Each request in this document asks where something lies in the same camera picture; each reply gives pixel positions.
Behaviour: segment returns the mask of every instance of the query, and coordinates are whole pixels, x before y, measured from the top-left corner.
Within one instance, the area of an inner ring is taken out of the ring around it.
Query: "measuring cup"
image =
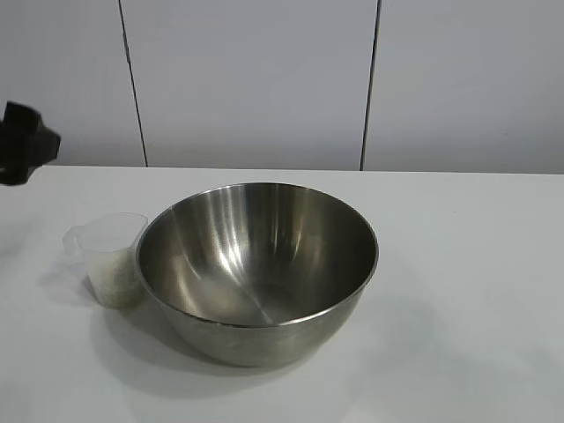
[[[74,226],[63,237],[70,256],[80,253],[98,302],[107,308],[127,308],[141,299],[144,289],[134,260],[139,235],[147,218],[115,213],[84,226]]]

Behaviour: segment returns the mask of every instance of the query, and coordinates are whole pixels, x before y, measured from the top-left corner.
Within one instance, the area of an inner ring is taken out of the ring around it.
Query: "table surface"
[[[340,197],[380,242],[349,321],[294,365],[200,360],[63,255],[73,225],[248,181]],[[564,176],[45,167],[0,204],[2,422],[564,421]]]

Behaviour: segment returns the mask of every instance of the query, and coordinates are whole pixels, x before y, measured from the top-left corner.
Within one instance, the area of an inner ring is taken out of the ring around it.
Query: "flour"
[[[136,304],[144,289],[134,267],[134,249],[110,253],[90,252],[86,269],[98,302],[107,308]]]

